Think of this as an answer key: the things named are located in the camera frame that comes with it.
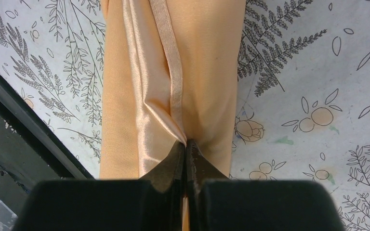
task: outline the satin fabric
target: satin fabric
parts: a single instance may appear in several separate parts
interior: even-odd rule
[[[244,0],[102,1],[100,178],[136,179],[195,139],[228,175]]]

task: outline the fern leaf print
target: fern leaf print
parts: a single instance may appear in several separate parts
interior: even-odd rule
[[[294,54],[298,54],[300,50],[327,32],[323,29],[308,36],[278,42],[284,39],[283,32],[301,17],[300,12],[305,11],[312,2],[313,0],[291,0],[282,6],[277,6],[275,11],[269,10],[262,0],[246,2],[243,35],[238,55],[238,81],[253,73],[259,73],[260,77],[254,90],[256,97],[275,86],[280,86],[284,91],[278,79],[281,69]],[[254,9],[265,11],[266,14],[259,14]]]

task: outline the fabric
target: fabric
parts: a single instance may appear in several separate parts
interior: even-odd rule
[[[245,1],[102,2],[100,178],[136,179],[195,139],[228,175]]]

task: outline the green spot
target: green spot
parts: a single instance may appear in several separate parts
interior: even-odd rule
[[[330,130],[337,132],[338,135],[340,134],[340,131],[336,127],[334,127],[333,125],[330,126]]]
[[[281,139],[276,140],[275,143],[285,143],[285,144],[289,144],[289,145],[293,145],[294,144],[294,142],[292,140],[289,140],[287,138],[287,136],[285,136],[285,137],[283,137]]]
[[[332,177],[332,174],[330,174],[330,175],[328,176],[327,180],[328,180],[329,182],[331,182],[333,185],[335,185],[335,180],[334,180],[334,178]]]

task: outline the green paint stain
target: green paint stain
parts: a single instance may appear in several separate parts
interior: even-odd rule
[[[285,144],[289,144],[289,145],[293,145],[294,142],[292,140],[289,140],[287,136],[281,138],[281,139],[278,139],[275,141],[275,143],[285,143]]]
[[[330,174],[330,175],[328,176],[327,180],[328,180],[329,182],[331,182],[331,184],[335,185],[335,180],[334,180],[334,178],[332,177],[332,174]]]
[[[330,130],[337,132],[338,135],[340,134],[340,131],[336,127],[334,127],[333,125],[330,126]]]

